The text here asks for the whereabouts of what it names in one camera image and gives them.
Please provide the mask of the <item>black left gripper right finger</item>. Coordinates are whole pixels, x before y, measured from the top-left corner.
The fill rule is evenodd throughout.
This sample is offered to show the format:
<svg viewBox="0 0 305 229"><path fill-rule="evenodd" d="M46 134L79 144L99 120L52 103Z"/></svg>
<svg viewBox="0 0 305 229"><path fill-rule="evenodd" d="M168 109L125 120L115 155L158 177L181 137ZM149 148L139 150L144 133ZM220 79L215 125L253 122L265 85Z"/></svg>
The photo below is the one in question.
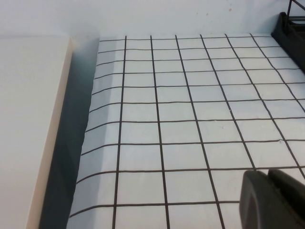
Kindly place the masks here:
<svg viewBox="0 0 305 229"><path fill-rule="evenodd" d="M271 169L268 171L268 177L274 183L277 188L283 191L294 191L294 192L304 192L305 186L298 180L294 179L292 176L286 174L285 172L278 169Z"/></svg>

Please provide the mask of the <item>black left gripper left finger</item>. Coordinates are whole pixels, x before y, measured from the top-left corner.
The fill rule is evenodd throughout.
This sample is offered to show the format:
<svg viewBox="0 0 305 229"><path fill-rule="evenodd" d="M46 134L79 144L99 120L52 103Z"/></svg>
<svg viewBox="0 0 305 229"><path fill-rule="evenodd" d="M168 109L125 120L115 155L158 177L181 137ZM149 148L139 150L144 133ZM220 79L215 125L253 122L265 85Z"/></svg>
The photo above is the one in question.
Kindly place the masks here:
<svg viewBox="0 0 305 229"><path fill-rule="evenodd" d="M243 229L303 229L305 192L277 188L268 174L247 170L239 203Z"/></svg>

